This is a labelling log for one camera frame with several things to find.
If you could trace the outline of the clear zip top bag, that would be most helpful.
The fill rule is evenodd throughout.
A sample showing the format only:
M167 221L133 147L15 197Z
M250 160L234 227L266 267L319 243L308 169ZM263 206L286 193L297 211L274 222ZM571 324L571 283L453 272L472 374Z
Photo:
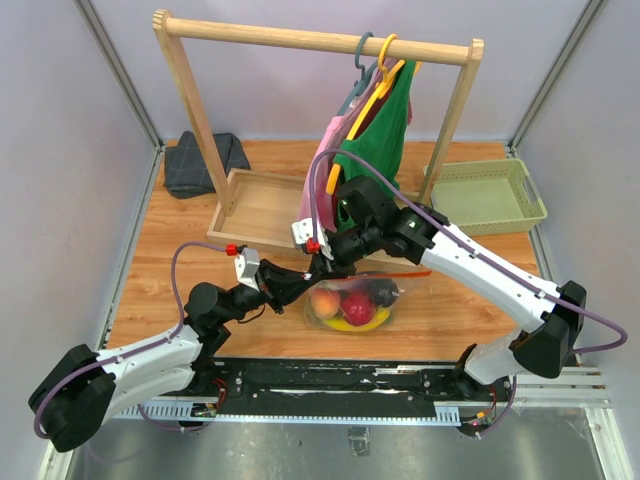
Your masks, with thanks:
M431 276L429 270L369 271L323 280L305 297L304 315L316 328L364 334L393 322L398 305Z

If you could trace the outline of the red fake apple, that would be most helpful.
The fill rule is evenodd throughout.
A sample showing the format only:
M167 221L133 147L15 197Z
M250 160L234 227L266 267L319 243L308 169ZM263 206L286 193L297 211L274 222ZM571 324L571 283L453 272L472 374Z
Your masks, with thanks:
M366 293L353 292L342 299L341 311L348 324L363 326L372 320L376 307Z

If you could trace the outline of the green sleeveless shirt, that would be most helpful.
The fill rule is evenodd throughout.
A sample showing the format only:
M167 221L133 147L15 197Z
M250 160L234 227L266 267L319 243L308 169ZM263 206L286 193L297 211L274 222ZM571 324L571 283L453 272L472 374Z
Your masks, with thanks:
M370 124L357 138L345 140L340 146L342 150L366 160L396 188L399 185L395 177L401 164L405 132L411 113L410 89L415 66L415 61L406 62L395 76L389 97ZM394 195L389 188L369 169L344 155L337 155L335 161L342 167L345 182L361 175L371 177L381 186L387 197L393 198ZM336 225L338 232L355 225L342 204L337 206Z

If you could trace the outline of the light green plastic basket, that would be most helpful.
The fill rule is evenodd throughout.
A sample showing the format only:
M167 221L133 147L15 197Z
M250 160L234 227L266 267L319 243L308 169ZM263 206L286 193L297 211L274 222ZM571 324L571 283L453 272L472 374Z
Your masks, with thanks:
M445 164L431 203L469 236L528 232L547 218L526 165L516 158Z

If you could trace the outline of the pink shirt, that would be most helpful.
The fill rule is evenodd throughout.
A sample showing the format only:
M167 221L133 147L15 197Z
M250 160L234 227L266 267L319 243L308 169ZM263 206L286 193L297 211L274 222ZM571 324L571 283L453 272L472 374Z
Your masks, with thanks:
M388 59L385 61L385 65L390 70L396 65L396 63L397 61L395 59ZM343 141L347 140L346 135L351 129L352 123L358 116L369 95L374 91L375 84L377 82L380 82L381 80L382 73L378 71L375 73L372 84L367 87L367 89L361 96L357 97L351 103L346 113L343 116L336 115L331 119L327 129L325 130L324 136L316 150L317 153L321 153L327 149L341 149L340 146ZM382 105L384 105L385 101L389 97L391 89L387 92L386 97L384 99L379 99L368 112L367 117L362 123L361 128L356 134L355 138L357 138L359 134L361 134L373 120L374 116L378 113ZM409 123L412 120L411 103L410 112ZM336 197L326 193L326 184L332 165L337 164L335 161L336 156L337 155L335 154L329 154L325 156L324 159L318 163L316 174L309 174L306 176L303 194L296 216L296 219L298 221L309 218L311 216L311 205L316 204L317 215L322 226L332 232L338 231L336 225L336 211L338 205ZM345 182L343 179L343 171L341 170L337 182Z

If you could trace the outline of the yellow clothes hanger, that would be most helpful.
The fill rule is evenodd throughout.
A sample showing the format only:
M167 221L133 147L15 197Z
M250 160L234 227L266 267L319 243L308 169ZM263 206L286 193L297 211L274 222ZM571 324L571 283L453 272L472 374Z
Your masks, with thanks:
M380 82L375 84L374 91L369 95L367 101L364 103L361 111L358 116L354 120L351 125L351 129L346 135L347 140L353 140L361 128L362 123L367 117L368 112L374 106L374 104L379 99L384 99L387 95L387 92L393 87L394 79L398 71L405 65L404 60L400 60L391 70L384 66L384 55L391 44L391 42L397 38L396 34L389 35L381 48L381 51L378 55L377 67L378 70L382 72L383 78ZM326 184L326 193L332 195L336 190L337 181L339 179L342 167L339 164L333 164L331 170L329 172L327 184Z

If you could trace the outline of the dark purple fake eggplant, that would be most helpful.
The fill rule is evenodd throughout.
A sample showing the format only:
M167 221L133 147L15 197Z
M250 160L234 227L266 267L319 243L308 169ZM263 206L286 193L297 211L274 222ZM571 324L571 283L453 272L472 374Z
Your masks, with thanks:
M366 291L371 302L379 308L391 307L400 296L398 285L387 278L372 280Z

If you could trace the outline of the dark grey folded cloth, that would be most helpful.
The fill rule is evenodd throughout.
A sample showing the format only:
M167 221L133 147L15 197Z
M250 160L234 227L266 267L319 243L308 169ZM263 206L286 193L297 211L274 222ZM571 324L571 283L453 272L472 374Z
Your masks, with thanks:
M241 141L234 134L214 134L213 139L227 174L233 168L251 169ZM216 192L193 132L185 131L176 146L166 149L164 175L165 189L177 199Z

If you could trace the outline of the grey-green clothes hanger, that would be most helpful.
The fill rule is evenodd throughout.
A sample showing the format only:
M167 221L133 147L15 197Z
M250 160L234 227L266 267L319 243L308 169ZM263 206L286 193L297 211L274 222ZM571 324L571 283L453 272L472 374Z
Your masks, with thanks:
M355 53L354 53L354 66L356 69L360 71L359 78L354 82L353 88L342 103L341 107L337 111L337 116L343 116L348 110L351 103L360 95L364 93L366 88L369 86L371 78L374 74L374 70L376 66L371 64L369 67L363 65L360 61L360 56L363 52L364 45L369 38L373 38L374 34L371 31L364 32L357 44Z

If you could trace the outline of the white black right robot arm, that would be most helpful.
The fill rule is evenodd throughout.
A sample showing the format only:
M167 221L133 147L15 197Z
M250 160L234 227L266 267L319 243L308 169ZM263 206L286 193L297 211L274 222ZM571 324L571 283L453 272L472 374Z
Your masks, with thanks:
M460 397L477 399L489 384L522 372L548 379L560 375L583 327L583 286L574 281L559 286L516 267L425 205L408 202L399 208L371 177L348 181L339 198L354 226L341 233L325 230L310 205L291 227L305 252L320 253L329 268L338 270L384 251L446 274L516 321L513 332L473 344L461 355L452 377Z

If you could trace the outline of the orange fake peach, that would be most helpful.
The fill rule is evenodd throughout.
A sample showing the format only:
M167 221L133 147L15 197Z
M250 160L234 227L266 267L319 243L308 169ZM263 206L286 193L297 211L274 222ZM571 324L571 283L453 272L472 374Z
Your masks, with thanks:
M334 290L317 289L311 293L310 303L315 316L326 320L333 318L338 313L341 296Z

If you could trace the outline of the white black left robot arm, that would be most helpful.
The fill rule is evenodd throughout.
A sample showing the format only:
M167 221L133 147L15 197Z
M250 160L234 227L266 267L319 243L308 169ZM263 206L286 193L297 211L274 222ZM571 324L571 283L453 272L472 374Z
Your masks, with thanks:
M307 271L266 259L237 271L238 283L231 288L194 286L178 304L178 324L165 332L114 349L94 351L86 344L69 349L28 399L35 434L67 452L115 415L153 397L207 393L214 383L208 363L231 335L228 322L243 321L262 307L281 313L330 273L317 256Z

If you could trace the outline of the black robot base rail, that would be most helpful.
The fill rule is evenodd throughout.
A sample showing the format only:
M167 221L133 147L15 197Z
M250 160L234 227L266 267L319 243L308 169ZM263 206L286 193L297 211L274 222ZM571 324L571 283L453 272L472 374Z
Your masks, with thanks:
M435 416L438 402L502 402L511 393L505 377L464 391L451 362L217 358L195 366L180 393L211 397L224 382L222 412L240 416L416 419Z

